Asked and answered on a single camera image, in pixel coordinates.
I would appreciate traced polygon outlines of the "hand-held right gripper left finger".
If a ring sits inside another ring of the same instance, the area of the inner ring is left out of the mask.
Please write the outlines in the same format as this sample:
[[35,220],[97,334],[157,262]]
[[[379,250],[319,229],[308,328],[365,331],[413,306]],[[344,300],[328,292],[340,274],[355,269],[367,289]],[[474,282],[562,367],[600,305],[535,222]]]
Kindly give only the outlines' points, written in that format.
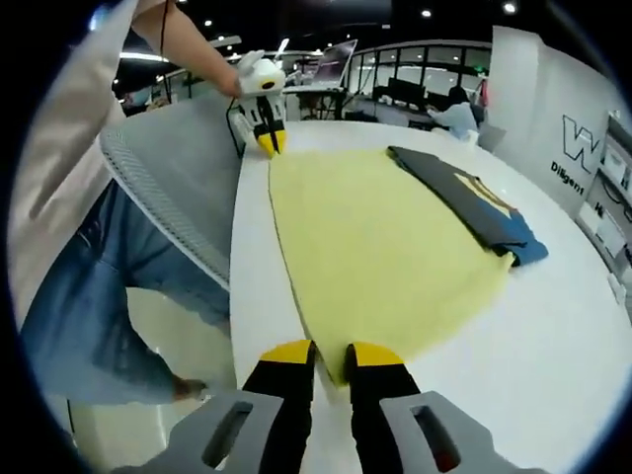
[[173,427],[167,447],[117,473],[298,473],[311,433],[315,344],[261,355],[241,389],[204,402]]

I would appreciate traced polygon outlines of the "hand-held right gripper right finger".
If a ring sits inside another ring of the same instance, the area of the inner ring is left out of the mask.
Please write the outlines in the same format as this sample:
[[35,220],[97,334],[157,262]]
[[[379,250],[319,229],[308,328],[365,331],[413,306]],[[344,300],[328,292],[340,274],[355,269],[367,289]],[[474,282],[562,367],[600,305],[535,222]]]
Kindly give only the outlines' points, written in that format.
[[442,395],[419,389],[384,347],[347,347],[352,435],[364,473],[536,473],[495,449],[491,432]]

